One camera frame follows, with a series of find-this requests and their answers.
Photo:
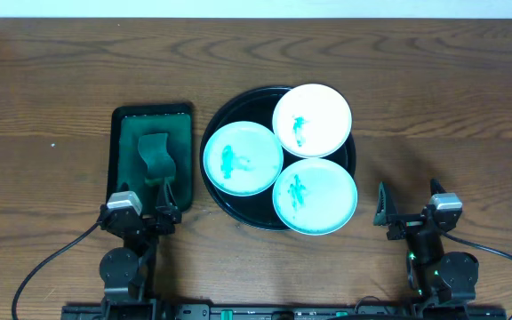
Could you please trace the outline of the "green scouring sponge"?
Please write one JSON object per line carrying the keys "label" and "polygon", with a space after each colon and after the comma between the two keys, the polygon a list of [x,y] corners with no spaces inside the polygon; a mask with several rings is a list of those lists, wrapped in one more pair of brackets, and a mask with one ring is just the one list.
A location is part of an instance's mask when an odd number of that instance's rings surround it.
{"label": "green scouring sponge", "polygon": [[147,166],[145,182],[149,186],[163,185],[174,181],[177,168],[167,148],[169,134],[154,133],[141,136],[138,151]]}

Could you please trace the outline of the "mint plate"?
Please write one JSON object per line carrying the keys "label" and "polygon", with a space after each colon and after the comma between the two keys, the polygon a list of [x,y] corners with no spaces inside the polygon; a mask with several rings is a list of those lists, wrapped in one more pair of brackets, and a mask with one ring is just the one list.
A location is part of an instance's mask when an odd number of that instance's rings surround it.
{"label": "mint plate", "polygon": [[254,196],[274,184],[284,165],[284,152],[267,127],[239,121],[211,135],[202,164],[216,189],[231,196]]}
{"label": "mint plate", "polygon": [[342,166],[323,158],[309,158],[282,171],[273,187],[272,203],[288,228],[322,236],[350,221],[358,205],[358,192]]}

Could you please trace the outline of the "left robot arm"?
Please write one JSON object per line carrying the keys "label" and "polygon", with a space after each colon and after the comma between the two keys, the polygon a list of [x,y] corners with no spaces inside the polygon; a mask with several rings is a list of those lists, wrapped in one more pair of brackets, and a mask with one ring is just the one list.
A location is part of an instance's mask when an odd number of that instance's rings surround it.
{"label": "left robot arm", "polygon": [[145,215],[143,204],[133,191],[116,192],[100,207],[100,228],[124,242],[107,252],[100,262],[104,319],[176,317],[175,307],[155,295],[153,284],[159,237],[173,234],[182,214],[174,201],[170,180],[162,178],[156,184],[157,196],[150,216]]}

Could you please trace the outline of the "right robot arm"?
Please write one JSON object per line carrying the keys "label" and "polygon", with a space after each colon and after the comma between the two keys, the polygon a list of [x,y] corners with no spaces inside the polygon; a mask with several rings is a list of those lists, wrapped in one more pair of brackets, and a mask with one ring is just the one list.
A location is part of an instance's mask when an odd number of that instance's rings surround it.
{"label": "right robot arm", "polygon": [[398,212],[389,187],[381,182],[373,224],[388,229],[387,239],[405,240],[408,282],[419,298],[410,307],[417,318],[445,313],[468,318],[467,304],[476,298],[479,263],[467,252],[445,252],[442,235],[457,225],[462,202],[440,183],[430,181],[431,197],[420,213]]}

